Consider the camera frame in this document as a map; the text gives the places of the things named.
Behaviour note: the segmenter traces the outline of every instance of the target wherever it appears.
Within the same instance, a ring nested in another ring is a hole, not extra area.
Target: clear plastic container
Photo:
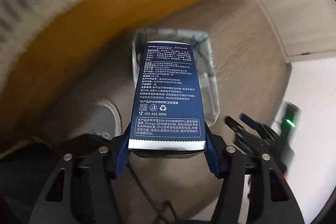
[[[133,80],[137,85],[141,55],[147,41],[174,41],[191,44],[201,89],[204,119],[213,125],[219,116],[217,79],[208,34],[202,31],[182,29],[138,29],[132,40]]]

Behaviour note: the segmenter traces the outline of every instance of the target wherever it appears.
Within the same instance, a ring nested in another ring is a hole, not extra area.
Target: wire
[[[157,213],[157,218],[154,220],[153,223],[158,223],[157,221],[159,219],[162,219],[166,224],[170,224],[171,222],[163,215],[164,212],[166,211],[166,208],[170,208],[170,210],[172,211],[175,221],[178,220],[176,211],[174,210],[171,202],[169,200],[166,200],[162,203],[162,209],[159,209],[157,207],[157,205],[155,204],[155,201],[149,196],[148,192],[146,191],[145,187],[142,185],[139,177],[137,176],[137,174],[134,172],[132,166],[130,165],[130,163],[127,163],[127,167],[131,172],[132,177],[134,178],[135,182],[137,183],[137,185],[139,186],[141,192],[144,194],[144,196],[146,197],[146,199],[148,200],[149,204],[152,206],[152,208],[154,209],[154,211]]]

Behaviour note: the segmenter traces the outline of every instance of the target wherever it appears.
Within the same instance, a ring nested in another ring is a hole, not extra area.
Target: gray floor
[[[266,122],[282,94],[288,70],[276,39],[255,0],[206,0],[154,24],[156,27],[203,30],[209,34],[215,61],[221,114],[213,133],[232,142],[223,118],[245,112]],[[108,52],[53,109],[45,134],[54,143],[80,134],[79,126],[100,98],[118,106],[123,128],[131,117],[134,85],[128,43]],[[179,216],[189,218],[219,193],[221,181],[204,155],[191,159],[141,159],[131,164],[157,202],[170,200]],[[115,196],[126,223],[151,223],[155,213],[129,171],[114,182]]]

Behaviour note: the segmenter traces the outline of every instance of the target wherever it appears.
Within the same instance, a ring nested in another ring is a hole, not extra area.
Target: product box
[[[145,44],[128,148],[144,152],[145,157],[206,150],[201,92],[190,44]]]

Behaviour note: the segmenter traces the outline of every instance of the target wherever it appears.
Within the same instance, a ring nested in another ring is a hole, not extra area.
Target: white shoe
[[[115,103],[103,99],[95,104],[88,121],[88,133],[108,140],[122,134],[121,117]]]

